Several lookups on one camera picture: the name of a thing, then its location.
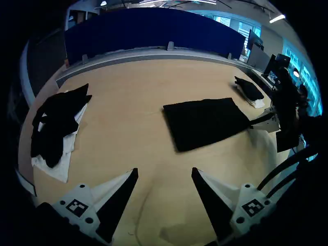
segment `table surface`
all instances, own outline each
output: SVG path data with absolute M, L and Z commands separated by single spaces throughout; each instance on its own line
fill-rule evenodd
M 192 167 L 231 185 L 258 185 L 288 151 L 277 154 L 275 133 L 247 130 L 176 153 L 162 106 L 232 97 L 251 120 L 264 108 L 253 108 L 233 89 L 234 76 L 252 81 L 233 66 L 173 59 L 106 66 L 68 79 L 60 92 L 89 83 L 93 96 L 75 140 L 68 183 L 34 167 L 38 202 L 54 203 L 78 183 L 93 187 L 137 167 L 139 179 L 115 231 L 114 246 L 204 245 L 215 240 L 191 179 Z M 269 107 L 270 99 L 258 89 Z

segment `computer monitor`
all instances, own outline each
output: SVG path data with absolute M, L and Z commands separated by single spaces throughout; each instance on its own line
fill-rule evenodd
M 270 57 L 264 53 L 261 48 L 253 45 L 253 49 L 249 58 L 247 60 L 247 64 L 254 67 L 258 71 L 264 71 L 269 63 Z
M 256 45 L 261 50 L 263 50 L 263 41 L 259 38 L 258 35 L 255 34 L 252 30 L 249 30 L 247 49 L 252 50 L 253 45 Z
M 262 74 L 262 77 L 266 78 L 266 80 L 271 84 L 275 85 L 275 82 L 278 80 L 278 70 L 281 67 L 288 68 L 290 63 L 290 57 L 278 54 L 277 57 L 275 55 L 271 56 L 271 59 Z

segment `ceiling light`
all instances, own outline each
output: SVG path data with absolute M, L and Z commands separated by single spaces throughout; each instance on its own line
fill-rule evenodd
M 143 0 L 139 4 L 153 3 L 153 2 L 163 2 L 163 0 Z M 216 0 L 195 0 L 194 2 L 205 2 L 216 5 Z
M 300 77 L 300 74 L 296 68 L 294 68 L 293 74 L 295 75 L 296 78 Z
M 275 17 L 275 18 L 273 18 L 271 21 L 270 21 L 270 23 L 273 23 L 273 22 L 275 22 L 275 21 L 278 21 L 278 20 L 281 20 L 281 19 L 285 19 L 286 17 L 283 15 L 283 14 L 281 14 L 280 16 L 277 16 L 277 17 Z

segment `cable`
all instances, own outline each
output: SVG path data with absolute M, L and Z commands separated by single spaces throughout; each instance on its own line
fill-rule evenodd
M 304 147 L 306 147 L 305 141 L 304 141 L 304 139 L 303 139 L 301 136 L 298 137 L 298 141 L 299 141 L 299 142 L 302 141 L 303 144 L 304 144 Z
M 232 9 L 232 7 L 230 7 L 229 5 L 225 4 L 224 2 L 221 2 L 220 0 L 217 0 L 217 1 Z
M 169 8 L 172 8 L 172 7 L 175 7 L 175 6 L 178 6 L 178 5 L 180 5 L 180 4 L 189 3 L 189 2 L 192 2 L 192 1 L 181 2 L 181 3 L 178 3 L 178 4 L 176 4 L 176 5 L 172 5 L 172 6 L 168 7 L 168 9 L 169 9 Z
M 256 5 L 256 6 L 258 6 L 258 7 L 261 7 L 261 8 L 263 8 L 263 9 L 266 9 L 267 11 L 270 11 L 270 12 L 273 13 L 273 14 L 275 13 L 275 12 L 272 11 L 271 9 L 268 9 L 268 8 L 266 8 L 266 7 L 264 7 L 264 6 L 258 5 L 257 3 L 254 3 L 254 2 L 249 2 L 249 1 L 245 1 L 245 0 L 235 0 L 235 1 L 246 2 L 246 3 L 252 4 L 252 5 Z
M 268 194 L 266 198 L 270 198 L 275 194 L 278 190 L 283 188 L 286 184 L 288 184 L 293 179 L 297 178 L 298 170 L 295 170 L 291 174 L 289 174 L 287 177 L 285 177 L 282 181 L 280 181 Z
M 275 113 L 268 113 L 268 114 L 265 114 L 259 118 L 256 118 L 254 120 L 251 120 L 249 122 L 250 125 L 256 125 L 258 123 L 261 123 L 261 122 L 264 122 L 264 121 L 267 121 L 269 119 L 271 119 L 273 116 L 275 115 Z
M 273 85 L 273 86 L 272 86 L 272 90 L 271 90 L 271 96 L 272 96 L 272 93 L 274 92 L 274 90 L 273 90 L 273 89 L 274 89 L 274 87 L 275 87 L 275 85 Z
M 288 159 L 283 161 L 279 166 L 277 166 L 275 169 L 273 169 L 265 178 L 262 180 L 262 182 L 259 184 L 257 189 L 260 191 L 271 179 L 273 179 L 278 173 L 285 170 L 286 168 L 294 165 L 296 162 L 306 159 L 310 156 L 313 156 L 317 154 L 318 151 L 312 147 L 309 146 L 305 149 L 302 149 L 301 151 L 295 153 L 293 156 L 290 156 Z

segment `black garment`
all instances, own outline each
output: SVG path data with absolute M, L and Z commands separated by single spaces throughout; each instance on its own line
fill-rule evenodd
M 163 106 L 179 152 L 209 145 L 249 127 L 232 98 L 205 99 Z
M 244 80 L 244 79 L 240 79 L 238 77 L 236 77 L 236 84 L 239 85 L 241 87 L 241 89 L 243 90 L 245 96 L 251 100 L 251 101 L 256 101 L 258 99 L 263 99 L 264 96 L 263 94 L 256 88 L 255 85 L 253 85 L 253 83 Z
M 41 155 L 48 167 L 58 164 L 63 155 L 63 137 L 75 132 L 78 123 L 74 116 L 88 103 L 89 84 L 73 91 L 58 93 L 49 97 L 38 109 L 33 119 L 31 157 Z M 43 125 L 38 131 L 39 123 Z

